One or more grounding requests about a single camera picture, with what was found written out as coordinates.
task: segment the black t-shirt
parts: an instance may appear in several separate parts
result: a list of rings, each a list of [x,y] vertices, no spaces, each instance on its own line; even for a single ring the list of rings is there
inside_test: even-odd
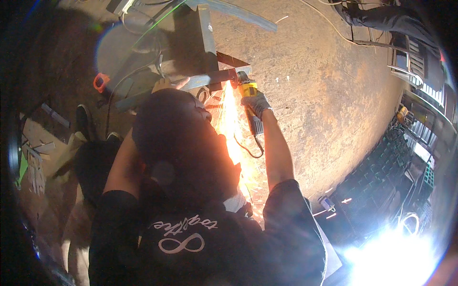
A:
[[[92,225],[91,285],[320,285],[326,252],[295,180],[275,186],[263,216],[264,231],[218,208],[142,226],[134,196],[107,192]]]

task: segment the floor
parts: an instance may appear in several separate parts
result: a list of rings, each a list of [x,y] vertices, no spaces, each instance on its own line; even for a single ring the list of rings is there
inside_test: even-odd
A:
[[[296,179],[304,196],[318,210],[317,199],[341,182],[383,134],[400,101],[403,83],[390,75],[386,65],[391,56],[386,48],[344,41],[323,17],[299,0],[228,2],[273,22],[288,16],[278,22],[277,32],[267,32],[236,17],[211,12],[217,50],[251,64],[252,77],[268,97],[290,146]],[[349,26],[333,8],[309,2],[345,37],[351,37]],[[97,134],[103,138],[107,105],[98,108],[97,103],[107,98],[93,88],[94,76],[100,70],[108,73],[116,69],[113,59],[122,57],[139,37],[113,25],[118,19],[105,10],[108,3],[61,2],[65,10],[54,15],[44,27],[47,32],[25,55],[30,61],[24,67],[22,91],[29,100],[22,102],[23,110],[32,110],[44,101],[74,122],[75,107],[86,104]],[[126,18],[131,29],[135,28],[131,24],[135,17],[129,21]],[[168,17],[161,24],[167,27],[174,23]],[[173,33],[166,35],[175,40],[175,45],[186,46],[180,42],[181,37],[170,37]],[[381,35],[376,30],[373,34],[374,38]],[[354,37],[369,40],[367,28],[355,28]],[[381,35],[380,42],[386,41],[386,35]],[[183,70],[182,76],[197,74],[200,69],[198,64],[189,63],[178,67]],[[141,80],[153,79],[145,76]],[[33,112],[31,119],[57,140],[68,142],[72,130],[51,120],[41,109]],[[112,110],[109,131],[125,134],[133,119],[133,115]],[[264,158],[253,162],[261,172],[250,195],[261,214],[268,195],[262,172]]]

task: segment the work glove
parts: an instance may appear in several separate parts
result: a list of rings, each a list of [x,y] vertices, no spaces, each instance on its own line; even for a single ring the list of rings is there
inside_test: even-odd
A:
[[[260,91],[257,91],[255,97],[242,97],[240,104],[249,107],[261,121],[264,110],[273,110],[264,93]]]

